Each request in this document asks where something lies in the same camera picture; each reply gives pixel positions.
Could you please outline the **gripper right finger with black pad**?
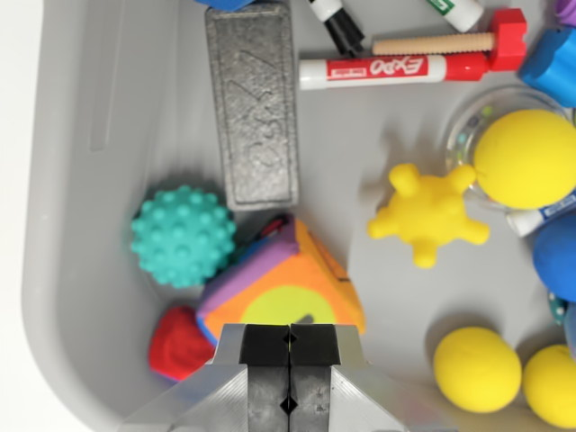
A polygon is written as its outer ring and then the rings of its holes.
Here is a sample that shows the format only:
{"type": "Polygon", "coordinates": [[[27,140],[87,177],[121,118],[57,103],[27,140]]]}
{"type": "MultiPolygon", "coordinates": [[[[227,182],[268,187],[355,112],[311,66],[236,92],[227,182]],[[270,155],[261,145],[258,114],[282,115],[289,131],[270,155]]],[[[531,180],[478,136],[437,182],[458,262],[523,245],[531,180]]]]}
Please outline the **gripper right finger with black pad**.
{"type": "Polygon", "coordinates": [[[349,325],[292,324],[291,431],[453,431],[455,423],[364,356],[349,325]]]}

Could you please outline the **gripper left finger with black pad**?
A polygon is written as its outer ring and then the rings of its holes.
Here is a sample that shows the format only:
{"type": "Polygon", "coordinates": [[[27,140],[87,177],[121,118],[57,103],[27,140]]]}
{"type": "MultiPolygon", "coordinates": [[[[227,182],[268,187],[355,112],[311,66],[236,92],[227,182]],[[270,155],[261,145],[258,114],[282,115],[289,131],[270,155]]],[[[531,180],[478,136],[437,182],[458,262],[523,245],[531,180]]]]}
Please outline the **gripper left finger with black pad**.
{"type": "Polygon", "coordinates": [[[120,431],[286,431],[289,327],[224,326],[214,358],[130,414],[120,431]]]}

